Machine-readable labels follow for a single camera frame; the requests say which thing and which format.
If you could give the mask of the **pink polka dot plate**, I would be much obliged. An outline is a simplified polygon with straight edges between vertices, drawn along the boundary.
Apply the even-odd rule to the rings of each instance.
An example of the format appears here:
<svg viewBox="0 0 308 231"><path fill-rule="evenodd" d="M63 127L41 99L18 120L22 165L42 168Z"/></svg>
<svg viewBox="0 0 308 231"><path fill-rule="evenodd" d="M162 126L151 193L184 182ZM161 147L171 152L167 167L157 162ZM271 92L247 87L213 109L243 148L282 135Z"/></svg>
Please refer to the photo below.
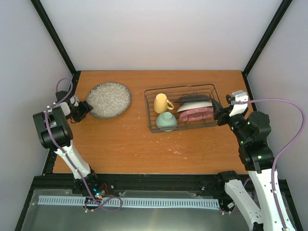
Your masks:
<svg viewBox="0 0 308 231"><path fill-rule="evenodd" d="M213 117L212 107L200 107L182 112L178 118L181 122L199 121Z"/></svg>

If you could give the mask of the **striped brown dinner plate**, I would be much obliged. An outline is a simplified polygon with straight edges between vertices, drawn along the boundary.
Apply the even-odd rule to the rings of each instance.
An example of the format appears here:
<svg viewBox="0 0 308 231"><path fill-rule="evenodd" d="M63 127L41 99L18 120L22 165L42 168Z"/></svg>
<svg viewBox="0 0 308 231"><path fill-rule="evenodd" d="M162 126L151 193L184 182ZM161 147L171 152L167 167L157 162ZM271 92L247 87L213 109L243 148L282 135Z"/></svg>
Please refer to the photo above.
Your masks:
<svg viewBox="0 0 308 231"><path fill-rule="evenodd" d="M206 95L190 95L183 96L174 101L174 103L192 103L192 102L202 102L202 101L210 101L212 98Z"/></svg>

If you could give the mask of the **white floral patterned plate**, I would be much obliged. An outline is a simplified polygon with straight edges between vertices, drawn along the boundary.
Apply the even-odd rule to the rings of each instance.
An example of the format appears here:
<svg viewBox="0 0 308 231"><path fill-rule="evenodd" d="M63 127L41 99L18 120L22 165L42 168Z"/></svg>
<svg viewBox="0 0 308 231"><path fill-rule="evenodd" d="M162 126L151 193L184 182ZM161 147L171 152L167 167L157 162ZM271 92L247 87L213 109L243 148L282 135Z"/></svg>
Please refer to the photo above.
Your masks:
<svg viewBox="0 0 308 231"><path fill-rule="evenodd" d="M211 106L212 106L212 103L210 101L189 102L189 103L184 103L182 106L180 106L177 112L182 112L182 111L201 108L201 107L211 107Z"/></svg>

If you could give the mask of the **black wire dish rack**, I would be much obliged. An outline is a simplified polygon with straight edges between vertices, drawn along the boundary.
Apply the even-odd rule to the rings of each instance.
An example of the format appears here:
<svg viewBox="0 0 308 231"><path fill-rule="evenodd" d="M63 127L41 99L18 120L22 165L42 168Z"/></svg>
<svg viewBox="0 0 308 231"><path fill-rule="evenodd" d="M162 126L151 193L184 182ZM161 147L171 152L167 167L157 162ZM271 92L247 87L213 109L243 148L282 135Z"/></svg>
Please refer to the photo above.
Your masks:
<svg viewBox="0 0 308 231"><path fill-rule="evenodd" d="M220 102L213 84L149 89L144 92L151 132L213 127L212 100Z"/></svg>

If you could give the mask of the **light green ceramic bowl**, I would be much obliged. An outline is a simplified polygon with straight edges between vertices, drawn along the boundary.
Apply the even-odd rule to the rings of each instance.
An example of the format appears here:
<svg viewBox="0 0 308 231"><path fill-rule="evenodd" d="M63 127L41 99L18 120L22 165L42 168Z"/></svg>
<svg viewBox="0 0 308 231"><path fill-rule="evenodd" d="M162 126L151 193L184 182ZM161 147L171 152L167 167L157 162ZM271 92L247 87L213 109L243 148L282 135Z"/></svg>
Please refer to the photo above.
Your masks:
<svg viewBox="0 0 308 231"><path fill-rule="evenodd" d="M156 119L156 126L165 132L173 131L177 125L178 121L171 112L162 112Z"/></svg>

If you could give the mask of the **yellow ceramic mug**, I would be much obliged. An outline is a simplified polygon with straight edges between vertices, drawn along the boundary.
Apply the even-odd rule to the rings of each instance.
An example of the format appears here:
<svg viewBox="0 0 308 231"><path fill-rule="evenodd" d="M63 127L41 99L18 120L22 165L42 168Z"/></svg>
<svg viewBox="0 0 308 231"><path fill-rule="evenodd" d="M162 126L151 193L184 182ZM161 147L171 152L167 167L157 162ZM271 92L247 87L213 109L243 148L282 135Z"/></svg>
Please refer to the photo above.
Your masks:
<svg viewBox="0 0 308 231"><path fill-rule="evenodd" d="M163 113L166 112L167 110L173 110L174 105L169 101L167 96L163 93L160 93L156 95L155 100L154 100L154 111L156 113Z"/></svg>

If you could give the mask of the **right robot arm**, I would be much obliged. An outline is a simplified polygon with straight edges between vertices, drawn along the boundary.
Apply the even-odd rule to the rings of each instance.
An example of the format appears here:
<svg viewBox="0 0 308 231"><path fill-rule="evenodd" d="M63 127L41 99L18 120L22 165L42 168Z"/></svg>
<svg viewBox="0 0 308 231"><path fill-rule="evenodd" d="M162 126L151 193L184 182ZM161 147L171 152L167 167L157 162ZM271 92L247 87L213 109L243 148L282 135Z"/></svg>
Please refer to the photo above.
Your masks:
<svg viewBox="0 0 308 231"><path fill-rule="evenodd" d="M220 172L227 195L235 202L251 231L293 231L282 199L278 174L273 166L274 155L267 144L271 132L270 118L259 111L247 118L247 106L230 102L223 108L212 100L214 120L219 126L228 125L239 145L239 157L254 185L258 203L250 197L234 171Z"/></svg>

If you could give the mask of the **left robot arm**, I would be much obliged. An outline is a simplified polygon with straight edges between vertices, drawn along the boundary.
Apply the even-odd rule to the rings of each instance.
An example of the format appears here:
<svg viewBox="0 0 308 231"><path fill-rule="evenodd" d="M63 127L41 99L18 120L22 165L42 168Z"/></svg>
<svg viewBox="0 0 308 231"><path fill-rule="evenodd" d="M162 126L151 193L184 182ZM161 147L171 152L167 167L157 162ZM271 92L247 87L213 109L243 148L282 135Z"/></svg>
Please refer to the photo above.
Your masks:
<svg viewBox="0 0 308 231"><path fill-rule="evenodd" d="M80 122L93 107L63 90L56 92L56 99L53 107L33 115L39 141L44 148L64 160L73 173L76 189L98 193L100 181L74 146L73 132L68 123L68 119Z"/></svg>

